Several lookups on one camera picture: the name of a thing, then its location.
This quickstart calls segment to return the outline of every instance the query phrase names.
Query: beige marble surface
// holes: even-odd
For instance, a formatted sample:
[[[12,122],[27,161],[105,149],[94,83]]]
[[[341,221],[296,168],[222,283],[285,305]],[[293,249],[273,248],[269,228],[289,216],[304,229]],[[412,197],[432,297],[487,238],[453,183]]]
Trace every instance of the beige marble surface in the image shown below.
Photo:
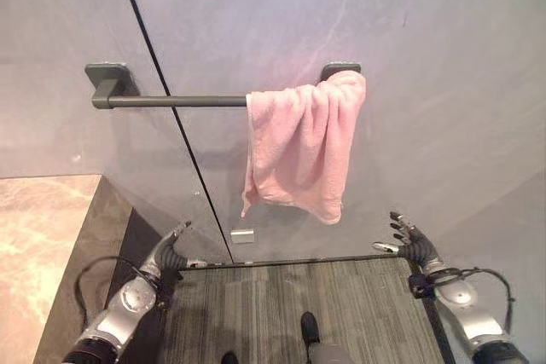
[[[99,180],[0,180],[0,361],[32,362]]]

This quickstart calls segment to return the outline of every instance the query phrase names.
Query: black shoe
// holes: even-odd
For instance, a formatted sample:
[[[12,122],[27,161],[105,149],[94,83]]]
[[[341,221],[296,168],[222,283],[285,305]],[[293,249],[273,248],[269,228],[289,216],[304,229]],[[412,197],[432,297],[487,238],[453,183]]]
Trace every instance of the black shoe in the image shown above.
[[[229,351],[222,357],[222,364],[239,364],[239,360],[233,351]]]
[[[315,316],[306,311],[301,315],[301,337],[304,339],[305,347],[309,349],[312,343],[320,343],[321,339],[318,336],[318,324]]]

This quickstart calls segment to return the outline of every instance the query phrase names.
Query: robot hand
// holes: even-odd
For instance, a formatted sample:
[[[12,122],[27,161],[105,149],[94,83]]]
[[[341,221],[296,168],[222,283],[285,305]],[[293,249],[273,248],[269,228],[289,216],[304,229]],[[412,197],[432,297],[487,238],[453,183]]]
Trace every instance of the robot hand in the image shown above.
[[[391,212],[391,227],[398,232],[393,236],[404,243],[402,246],[384,242],[374,242],[372,245],[378,251],[385,251],[408,260],[418,262],[423,269],[431,270],[434,266],[440,267],[443,264],[433,243],[422,233],[416,225],[408,222],[403,215]]]
[[[166,236],[150,252],[140,270],[151,274],[156,280],[165,270],[182,270],[187,268],[204,268],[207,263],[200,259],[187,259],[174,250],[174,244],[182,232],[191,224],[186,222],[181,228],[176,228]]]
[[[403,215],[391,212],[391,227],[398,232],[394,237],[403,245],[374,242],[378,251],[384,251],[419,263],[423,274],[408,278],[409,288],[415,298],[436,300],[445,319],[454,327],[462,346],[477,364],[527,363],[509,336],[511,303],[514,301],[508,287],[506,331],[491,314],[478,303],[478,294],[464,279],[470,274],[487,272],[502,277],[490,269],[448,268],[440,259],[433,243]]]

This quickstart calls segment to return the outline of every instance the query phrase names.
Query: gray wall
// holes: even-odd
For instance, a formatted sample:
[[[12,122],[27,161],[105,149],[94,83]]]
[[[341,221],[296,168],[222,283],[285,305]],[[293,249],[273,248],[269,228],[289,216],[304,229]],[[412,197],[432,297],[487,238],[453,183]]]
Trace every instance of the gray wall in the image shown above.
[[[84,66],[126,62],[163,94],[128,0],[0,0],[0,177],[102,173],[161,233],[191,218],[180,245],[229,262],[168,110],[97,111]]]
[[[279,90],[315,82],[327,61],[363,64],[369,98],[334,227],[267,205],[241,220],[245,111],[179,110],[222,229],[256,229],[230,246],[236,260],[369,254],[396,208],[448,261],[507,272],[523,300],[515,337],[546,360],[544,277],[521,274],[544,262],[544,0],[137,1],[176,94]],[[486,288],[501,315],[502,289]]]

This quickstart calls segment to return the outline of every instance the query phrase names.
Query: pink towel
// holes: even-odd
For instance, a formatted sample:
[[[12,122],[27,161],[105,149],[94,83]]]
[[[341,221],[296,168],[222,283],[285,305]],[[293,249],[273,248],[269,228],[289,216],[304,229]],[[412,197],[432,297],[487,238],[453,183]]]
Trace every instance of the pink towel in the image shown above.
[[[316,87],[247,95],[250,136],[241,216],[263,200],[337,223],[365,96],[366,80],[351,71],[337,72]]]

